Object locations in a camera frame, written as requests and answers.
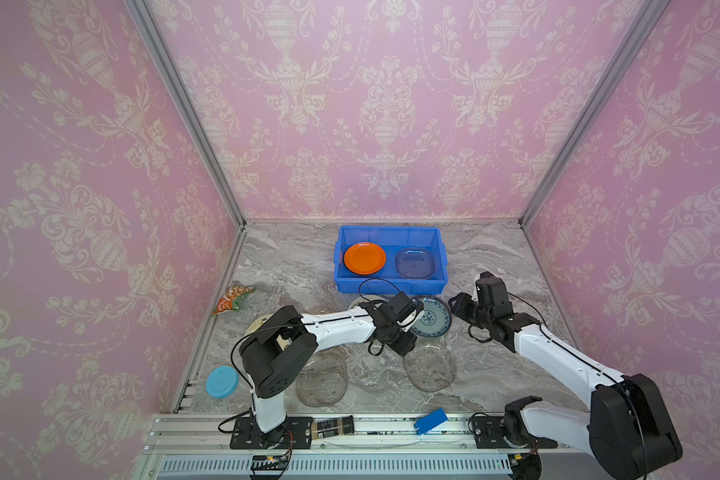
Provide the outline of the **teal blue patterned plate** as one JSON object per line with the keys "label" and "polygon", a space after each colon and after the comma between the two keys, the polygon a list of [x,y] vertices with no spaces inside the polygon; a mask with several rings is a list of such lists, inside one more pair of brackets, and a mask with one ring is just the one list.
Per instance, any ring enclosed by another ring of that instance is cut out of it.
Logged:
{"label": "teal blue patterned plate", "polygon": [[414,302],[422,307],[411,331],[418,336],[437,338],[443,336],[452,323],[448,306],[434,296],[416,296]]}

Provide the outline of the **clear glass plate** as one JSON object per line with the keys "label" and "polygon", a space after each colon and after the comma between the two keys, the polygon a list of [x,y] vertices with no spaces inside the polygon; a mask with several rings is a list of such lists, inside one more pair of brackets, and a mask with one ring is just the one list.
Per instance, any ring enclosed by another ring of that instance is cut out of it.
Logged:
{"label": "clear glass plate", "polygon": [[310,407],[327,407],[338,403],[348,388],[345,359],[332,351],[314,355],[296,380],[298,399]]}
{"label": "clear glass plate", "polygon": [[443,342],[430,339],[418,343],[403,358],[405,372],[415,388],[434,393],[451,386],[456,379],[456,362]]}
{"label": "clear glass plate", "polygon": [[355,345],[349,348],[347,369],[350,379],[362,390],[382,393],[399,380],[402,360],[391,350],[375,356],[367,351],[365,344]]}

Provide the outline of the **pink tinted glass plate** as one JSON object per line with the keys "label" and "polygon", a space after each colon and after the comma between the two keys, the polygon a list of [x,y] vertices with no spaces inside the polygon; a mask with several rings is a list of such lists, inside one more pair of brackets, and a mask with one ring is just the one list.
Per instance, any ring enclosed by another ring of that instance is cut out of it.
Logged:
{"label": "pink tinted glass plate", "polygon": [[425,248],[408,247],[397,252],[395,269],[402,278],[428,280],[436,273],[437,264],[431,251]]}

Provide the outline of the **orange round plate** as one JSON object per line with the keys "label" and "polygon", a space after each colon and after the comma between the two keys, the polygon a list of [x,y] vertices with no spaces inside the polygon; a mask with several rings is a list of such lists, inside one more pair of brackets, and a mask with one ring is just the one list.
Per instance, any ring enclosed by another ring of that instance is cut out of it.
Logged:
{"label": "orange round plate", "polygon": [[353,244],[343,254],[344,266],[359,276],[370,276],[381,271],[386,261],[384,249],[372,242]]}

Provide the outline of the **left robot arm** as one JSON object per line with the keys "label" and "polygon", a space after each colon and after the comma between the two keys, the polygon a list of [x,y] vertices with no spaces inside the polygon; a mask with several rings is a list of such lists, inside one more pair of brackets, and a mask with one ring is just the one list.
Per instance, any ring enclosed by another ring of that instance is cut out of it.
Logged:
{"label": "left robot arm", "polygon": [[314,354],[345,344],[378,342],[404,357],[415,348],[411,328],[421,311],[421,305],[403,294],[330,314],[300,313],[292,305],[280,308],[234,347],[251,388],[257,431],[268,435],[284,430],[284,392]]}

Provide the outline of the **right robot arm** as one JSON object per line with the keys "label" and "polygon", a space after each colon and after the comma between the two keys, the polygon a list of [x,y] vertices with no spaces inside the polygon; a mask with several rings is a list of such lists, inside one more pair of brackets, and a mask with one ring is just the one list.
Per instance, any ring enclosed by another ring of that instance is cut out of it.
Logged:
{"label": "right robot arm", "polygon": [[460,293],[448,305],[453,316],[488,331],[491,340],[540,366],[584,403],[583,411],[531,398],[510,404],[524,440],[547,438],[576,448],[614,479],[639,479],[682,458],[661,391],[649,377],[601,364],[510,304]]}

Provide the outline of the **blue plastic bin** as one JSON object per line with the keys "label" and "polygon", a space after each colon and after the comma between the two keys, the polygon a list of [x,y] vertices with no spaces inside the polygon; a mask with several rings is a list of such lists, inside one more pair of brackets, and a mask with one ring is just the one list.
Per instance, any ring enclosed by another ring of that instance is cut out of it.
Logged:
{"label": "blue plastic bin", "polygon": [[[387,261],[381,271],[370,276],[359,276],[344,266],[344,252],[359,242],[372,242],[384,249]],[[408,247],[425,248],[435,256],[437,269],[431,279],[411,280],[398,275],[395,256],[398,251]],[[410,296],[439,295],[448,283],[447,264],[445,244],[436,227],[345,225],[339,228],[334,248],[334,281],[341,293],[383,295],[402,291]]]}

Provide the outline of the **cream plate with black patch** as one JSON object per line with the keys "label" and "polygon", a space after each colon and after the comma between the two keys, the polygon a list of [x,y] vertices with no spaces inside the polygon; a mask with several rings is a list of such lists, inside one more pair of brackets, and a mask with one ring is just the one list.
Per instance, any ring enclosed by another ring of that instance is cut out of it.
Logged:
{"label": "cream plate with black patch", "polygon": [[350,303],[348,309],[354,310],[357,308],[362,308],[364,310],[367,310],[369,307],[378,307],[385,302],[386,299],[378,295],[368,295],[366,297],[360,296]]}

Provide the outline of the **yellow floral plate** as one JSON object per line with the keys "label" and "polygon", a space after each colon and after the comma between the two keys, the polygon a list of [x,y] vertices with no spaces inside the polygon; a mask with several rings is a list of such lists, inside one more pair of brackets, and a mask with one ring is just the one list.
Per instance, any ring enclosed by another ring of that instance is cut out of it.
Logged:
{"label": "yellow floral plate", "polygon": [[260,316],[254,320],[246,330],[246,339],[241,343],[240,350],[244,351],[253,346],[266,348],[271,342],[277,329],[274,324],[269,323],[272,314]]}

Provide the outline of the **green red snack packet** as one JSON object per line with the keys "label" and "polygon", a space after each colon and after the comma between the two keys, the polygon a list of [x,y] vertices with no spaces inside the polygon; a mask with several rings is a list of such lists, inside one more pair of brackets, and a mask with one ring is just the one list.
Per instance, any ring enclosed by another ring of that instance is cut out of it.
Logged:
{"label": "green red snack packet", "polygon": [[227,311],[239,311],[242,302],[255,291],[256,288],[253,286],[239,284],[229,286],[216,302],[212,314],[219,315]]}

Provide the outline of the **light blue round lid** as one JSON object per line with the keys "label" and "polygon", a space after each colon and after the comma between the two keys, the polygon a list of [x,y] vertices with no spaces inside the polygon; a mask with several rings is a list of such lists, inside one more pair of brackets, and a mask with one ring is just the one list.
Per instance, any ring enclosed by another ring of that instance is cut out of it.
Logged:
{"label": "light blue round lid", "polygon": [[237,370],[229,365],[214,368],[205,382],[206,393],[216,399],[227,398],[232,395],[239,383]]}

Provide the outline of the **small circuit board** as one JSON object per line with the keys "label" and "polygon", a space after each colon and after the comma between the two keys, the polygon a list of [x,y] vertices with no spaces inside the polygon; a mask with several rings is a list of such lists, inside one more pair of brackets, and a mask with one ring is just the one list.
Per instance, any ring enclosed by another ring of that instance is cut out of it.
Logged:
{"label": "small circuit board", "polygon": [[251,459],[252,472],[284,472],[290,465],[288,455],[254,455]]}

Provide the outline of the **blue card on rail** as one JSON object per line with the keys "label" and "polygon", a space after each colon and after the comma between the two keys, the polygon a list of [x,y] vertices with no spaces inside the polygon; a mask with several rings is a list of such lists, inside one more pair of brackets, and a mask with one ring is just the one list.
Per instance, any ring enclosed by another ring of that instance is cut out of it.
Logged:
{"label": "blue card on rail", "polygon": [[418,418],[414,422],[414,429],[417,435],[426,435],[448,421],[447,414],[442,408]]}

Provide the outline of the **black cylinder on rail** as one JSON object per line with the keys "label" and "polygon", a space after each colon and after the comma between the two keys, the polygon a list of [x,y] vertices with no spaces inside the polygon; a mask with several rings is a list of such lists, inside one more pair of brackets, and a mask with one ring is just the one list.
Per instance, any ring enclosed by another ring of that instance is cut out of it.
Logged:
{"label": "black cylinder on rail", "polygon": [[313,422],[310,426],[310,437],[312,440],[352,435],[354,433],[355,422],[353,415],[318,420]]}

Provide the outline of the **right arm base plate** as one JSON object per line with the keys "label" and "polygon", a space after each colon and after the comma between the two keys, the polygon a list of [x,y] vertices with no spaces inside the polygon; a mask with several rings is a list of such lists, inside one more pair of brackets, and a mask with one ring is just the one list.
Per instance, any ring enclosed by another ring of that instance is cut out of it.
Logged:
{"label": "right arm base plate", "polygon": [[468,431],[478,449],[556,449],[559,444],[551,439],[520,433],[516,425],[505,425],[501,416],[483,412],[473,414],[467,421]]}

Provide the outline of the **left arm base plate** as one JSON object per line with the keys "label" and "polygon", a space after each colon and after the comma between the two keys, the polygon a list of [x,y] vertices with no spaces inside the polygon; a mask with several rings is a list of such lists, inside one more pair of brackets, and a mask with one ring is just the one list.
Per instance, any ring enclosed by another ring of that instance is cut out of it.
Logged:
{"label": "left arm base plate", "polygon": [[254,419],[241,417],[234,423],[229,447],[231,450],[308,450],[312,444],[313,423],[312,417],[288,416],[274,430],[263,433]]}

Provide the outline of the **aluminium rail frame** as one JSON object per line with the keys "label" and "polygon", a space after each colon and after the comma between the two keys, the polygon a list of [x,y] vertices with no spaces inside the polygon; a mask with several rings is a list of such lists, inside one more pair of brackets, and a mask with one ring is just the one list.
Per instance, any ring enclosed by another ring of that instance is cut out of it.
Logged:
{"label": "aluminium rail frame", "polygon": [[[464,413],[426,435],[415,414],[357,414],[355,433],[312,440],[308,450],[231,450],[226,414],[155,418],[133,473],[136,479],[605,479],[591,456],[556,449],[478,449]],[[284,472],[252,472],[254,455],[288,455]]]}

